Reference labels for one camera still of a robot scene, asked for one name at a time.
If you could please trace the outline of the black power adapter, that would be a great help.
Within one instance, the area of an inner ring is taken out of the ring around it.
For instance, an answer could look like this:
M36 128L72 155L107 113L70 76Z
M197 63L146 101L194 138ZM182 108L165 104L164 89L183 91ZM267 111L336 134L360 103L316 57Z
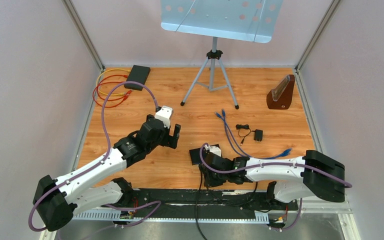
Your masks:
M240 146L244 144L245 138L249 136L251 133L253 133L253 139L257 142L261 142L263 140L263 130L261 129L254 129L252 130L248 124L237 124L235 126L236 130L238 131L238 136L241 138Z

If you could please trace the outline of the black spare switch box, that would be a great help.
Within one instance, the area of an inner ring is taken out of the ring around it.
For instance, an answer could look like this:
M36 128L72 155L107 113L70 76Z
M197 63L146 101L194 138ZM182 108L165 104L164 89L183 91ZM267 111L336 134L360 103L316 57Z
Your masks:
M145 85L150 72L151 72L151 68L148 66L133 65L126 81ZM129 89L129 90L135 90L135 91L143 90L142 86L139 86L133 83L126 83L123 86L125 89Z

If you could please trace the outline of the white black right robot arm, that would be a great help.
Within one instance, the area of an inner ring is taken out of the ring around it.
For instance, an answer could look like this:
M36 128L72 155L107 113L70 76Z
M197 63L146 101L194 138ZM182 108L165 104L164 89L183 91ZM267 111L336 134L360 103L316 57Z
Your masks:
M208 188L229 182L236 185L269 181L266 204L278 209L284 203L315 196L342 203L345 190L352 184L345 180L345 166L316 150L288 159L261 159L239 156L230 160L212 151L199 150L204 185Z

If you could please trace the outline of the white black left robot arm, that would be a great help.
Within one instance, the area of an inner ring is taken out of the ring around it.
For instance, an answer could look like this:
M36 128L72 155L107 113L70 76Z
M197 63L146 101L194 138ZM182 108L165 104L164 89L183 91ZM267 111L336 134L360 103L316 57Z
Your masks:
M59 230L73 216L102 205L129 206L133 193L124 178L113 179L102 187L94 185L144 160L158 146L175 149L181 126L176 124L174 134L170 135L172 115L173 109L163 106L154 115L146 117L140 130L121 138L92 162L55 179L50 175L42 177L36 187L31 211L39 214L44 229Z

